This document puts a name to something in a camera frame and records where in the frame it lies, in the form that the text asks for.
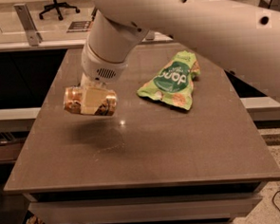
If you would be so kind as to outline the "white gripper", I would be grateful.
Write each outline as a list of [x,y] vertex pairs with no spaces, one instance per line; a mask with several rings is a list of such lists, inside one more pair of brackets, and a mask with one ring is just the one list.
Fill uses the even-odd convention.
[[127,68],[127,62],[109,63],[99,58],[89,45],[85,44],[81,65],[84,71],[80,81],[81,86],[84,87],[81,113],[83,115],[110,114],[110,92],[101,87],[106,87],[105,83],[117,81]]

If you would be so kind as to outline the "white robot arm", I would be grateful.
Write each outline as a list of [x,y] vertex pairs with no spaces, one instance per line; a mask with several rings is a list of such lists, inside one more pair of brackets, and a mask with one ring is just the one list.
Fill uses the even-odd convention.
[[119,79],[150,30],[167,35],[280,102],[280,12],[231,0],[91,0],[84,74]]

